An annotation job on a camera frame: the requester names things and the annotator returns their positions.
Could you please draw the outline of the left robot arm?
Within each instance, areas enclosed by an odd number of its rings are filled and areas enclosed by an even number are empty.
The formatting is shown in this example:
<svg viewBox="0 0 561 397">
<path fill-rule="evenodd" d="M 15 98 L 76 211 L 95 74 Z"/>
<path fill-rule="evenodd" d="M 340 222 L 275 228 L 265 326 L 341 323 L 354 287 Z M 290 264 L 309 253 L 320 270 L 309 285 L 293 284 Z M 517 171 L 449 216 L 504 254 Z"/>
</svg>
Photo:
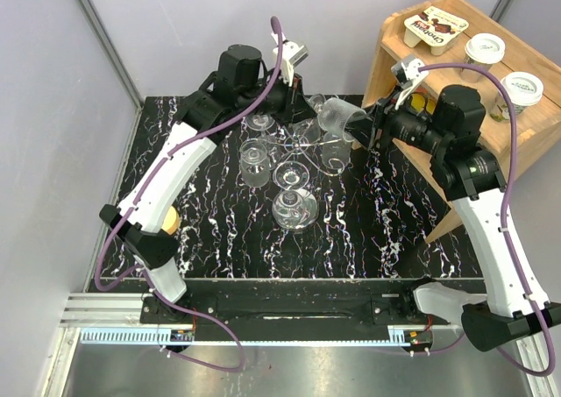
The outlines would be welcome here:
<svg viewBox="0 0 561 397">
<path fill-rule="evenodd" d="M 171 323 L 185 320 L 188 289 L 174 261 L 179 243 L 164 230 L 168 211 L 195 170 L 225 137 L 251 114 L 266 114 L 280 125 L 299 123 L 315 112 L 303 94 L 295 68 L 308 55 L 305 45 L 285 40 L 274 48 L 275 66 L 265 67 L 259 49 L 229 46 L 217 70 L 185 99 L 164 145 L 141 181 L 117 205 L 99 216 L 110 233 L 102 250 L 119 238 L 162 296 L 160 313 Z"/>
</svg>

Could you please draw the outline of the chrome wine glass rack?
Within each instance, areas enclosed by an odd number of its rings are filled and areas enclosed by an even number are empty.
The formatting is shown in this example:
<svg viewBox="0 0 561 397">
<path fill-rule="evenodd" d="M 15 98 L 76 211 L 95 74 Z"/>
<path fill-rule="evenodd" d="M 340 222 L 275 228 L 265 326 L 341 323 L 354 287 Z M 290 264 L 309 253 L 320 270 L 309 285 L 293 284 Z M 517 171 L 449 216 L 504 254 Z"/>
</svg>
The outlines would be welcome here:
<svg viewBox="0 0 561 397">
<path fill-rule="evenodd" d="M 274 183 L 273 172 L 276 169 L 276 167 L 279 164 L 288 160 L 295 160 L 301 162 L 304 166 L 308 168 L 309 170 L 308 188 L 311 192 L 312 192 L 312 186 L 311 186 L 312 174 L 314 173 L 324 174 L 327 177 L 338 177 L 339 175 L 342 174 L 342 173 L 338 174 L 333 170 L 327 169 L 322 163 L 322 158 L 321 158 L 321 149 L 323 144 L 322 139 L 323 139 L 323 135 L 327 132 L 323 132 L 321 130 L 322 138 L 319 141 L 315 142 L 314 144 L 300 145 L 295 139 L 295 137 L 293 136 L 292 126 L 289 127 L 285 131 L 285 133 L 281 134 L 280 136 L 273 133 L 273 129 L 275 127 L 276 127 L 276 123 L 275 126 L 269 129 L 268 131 L 264 131 L 264 132 L 256 131 L 259 134 L 258 137 L 249 138 L 249 139 L 258 139 L 267 149 L 267 153 L 270 159 L 269 182 Z"/>
</svg>

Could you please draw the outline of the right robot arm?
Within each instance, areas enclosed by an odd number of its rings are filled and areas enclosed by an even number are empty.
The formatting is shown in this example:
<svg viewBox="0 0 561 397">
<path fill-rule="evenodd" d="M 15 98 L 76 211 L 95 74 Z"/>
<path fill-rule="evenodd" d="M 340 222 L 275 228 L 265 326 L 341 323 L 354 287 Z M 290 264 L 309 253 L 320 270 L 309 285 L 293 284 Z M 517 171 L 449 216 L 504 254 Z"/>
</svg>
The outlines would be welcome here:
<svg viewBox="0 0 561 397">
<path fill-rule="evenodd" d="M 486 297 L 416 282 L 398 303 L 401 317 L 427 315 L 461 327 L 479 351 L 545 332 L 560 323 L 560 306 L 541 289 L 525 258 L 509 211 L 501 208 L 507 183 L 496 157 L 479 143 L 486 115 L 476 89 L 445 87 L 433 112 L 399 103 L 401 90 L 352 113 L 344 133 L 363 147 L 393 140 L 430 155 L 430 171 L 468 233 L 486 286 Z"/>
</svg>

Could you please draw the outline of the clear wine glass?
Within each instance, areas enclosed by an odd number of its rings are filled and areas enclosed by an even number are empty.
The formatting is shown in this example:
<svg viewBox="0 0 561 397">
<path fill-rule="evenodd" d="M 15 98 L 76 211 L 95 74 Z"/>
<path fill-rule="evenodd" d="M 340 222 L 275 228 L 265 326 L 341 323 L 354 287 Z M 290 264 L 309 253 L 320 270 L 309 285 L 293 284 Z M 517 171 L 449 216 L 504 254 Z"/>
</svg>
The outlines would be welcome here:
<svg viewBox="0 0 561 397">
<path fill-rule="evenodd" d="M 316 198 L 308 188 L 309 170 L 301 162 L 288 160 L 273 172 L 280 193 L 273 199 L 273 218 L 285 230 L 301 231 L 318 216 Z"/>
<path fill-rule="evenodd" d="M 273 128 L 275 121 L 267 114 L 252 114 L 245 118 L 245 124 L 250 130 L 264 132 Z"/>
</svg>

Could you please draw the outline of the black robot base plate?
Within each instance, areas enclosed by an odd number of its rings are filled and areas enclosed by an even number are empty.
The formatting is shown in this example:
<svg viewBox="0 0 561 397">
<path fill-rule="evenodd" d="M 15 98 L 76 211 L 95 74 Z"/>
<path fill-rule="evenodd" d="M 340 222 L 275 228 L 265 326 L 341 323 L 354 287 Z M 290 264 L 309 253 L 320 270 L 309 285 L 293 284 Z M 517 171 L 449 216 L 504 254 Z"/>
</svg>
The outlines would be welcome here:
<svg viewBox="0 0 561 397">
<path fill-rule="evenodd" d="M 102 321 L 183 329 L 195 344 L 398 344 L 414 331 L 425 339 L 461 332 L 457 322 L 406 307 L 412 279 L 191 280 L 184 305 L 196 316 L 166 308 L 142 280 L 127 284 L 134 293 L 96 295 Z"/>
</svg>

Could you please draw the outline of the ribbed glass goblet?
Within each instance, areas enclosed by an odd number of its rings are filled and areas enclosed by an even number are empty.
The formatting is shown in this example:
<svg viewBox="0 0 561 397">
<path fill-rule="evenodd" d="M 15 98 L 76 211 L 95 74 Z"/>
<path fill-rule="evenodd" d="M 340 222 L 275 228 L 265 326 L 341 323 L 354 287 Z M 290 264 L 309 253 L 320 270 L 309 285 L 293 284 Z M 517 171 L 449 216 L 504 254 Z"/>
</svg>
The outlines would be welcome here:
<svg viewBox="0 0 561 397">
<path fill-rule="evenodd" d="M 269 155 L 266 147 L 258 139 L 248 139 L 240 146 L 239 168 L 248 187 L 261 188 L 269 182 Z"/>
</svg>

